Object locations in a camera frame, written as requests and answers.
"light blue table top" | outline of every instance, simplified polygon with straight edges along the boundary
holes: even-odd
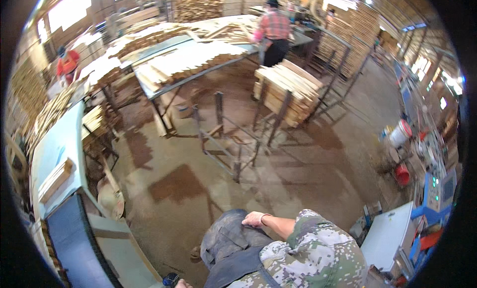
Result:
[[[69,178],[45,203],[39,203],[41,218],[45,218],[63,200],[79,188],[87,188],[83,146],[81,142],[81,120],[84,103],[78,102],[45,134],[35,148],[32,160],[33,201],[38,200],[38,189],[50,172],[69,158],[74,164]]]

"machine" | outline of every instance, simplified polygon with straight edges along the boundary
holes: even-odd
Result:
[[[457,186],[456,169],[452,169],[444,179],[439,179],[431,173],[426,173],[423,199],[416,198],[416,208],[411,213],[411,219],[425,215],[428,225],[441,222],[445,224],[452,209],[452,201]]]

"plaid shirt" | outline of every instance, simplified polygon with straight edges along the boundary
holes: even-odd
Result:
[[[290,19],[278,9],[265,13],[259,22],[259,31],[270,40],[286,40],[290,34]]]

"hand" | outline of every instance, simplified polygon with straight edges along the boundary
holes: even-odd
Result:
[[[180,279],[177,282],[176,288],[194,288],[192,285],[189,285],[186,280]]]
[[[260,213],[258,211],[252,211],[242,221],[242,225],[251,225],[253,227],[263,227],[262,217],[264,215],[271,215],[269,213]]]

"concrete floor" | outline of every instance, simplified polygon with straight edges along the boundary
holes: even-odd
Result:
[[[204,130],[215,123],[217,90],[224,93],[225,114],[250,126],[256,106],[249,98],[254,69],[243,60],[183,88],[184,94],[208,89],[199,100]],[[283,125],[270,154],[262,150],[240,184],[201,152],[191,118],[175,120],[178,136],[166,139],[158,136],[150,103],[123,108],[123,133],[115,143],[121,157],[113,172],[123,187],[125,215],[137,242],[160,275],[176,272],[201,287],[208,271],[202,262],[190,262],[190,250],[224,211],[244,208],[295,218],[311,208],[347,231],[364,204],[380,200],[386,210],[405,203],[407,196],[394,180],[370,165],[375,134],[386,124],[397,124],[400,100],[391,75],[369,61],[343,107],[304,129]],[[225,131],[241,136],[231,124]],[[206,147],[219,154],[210,142]]]

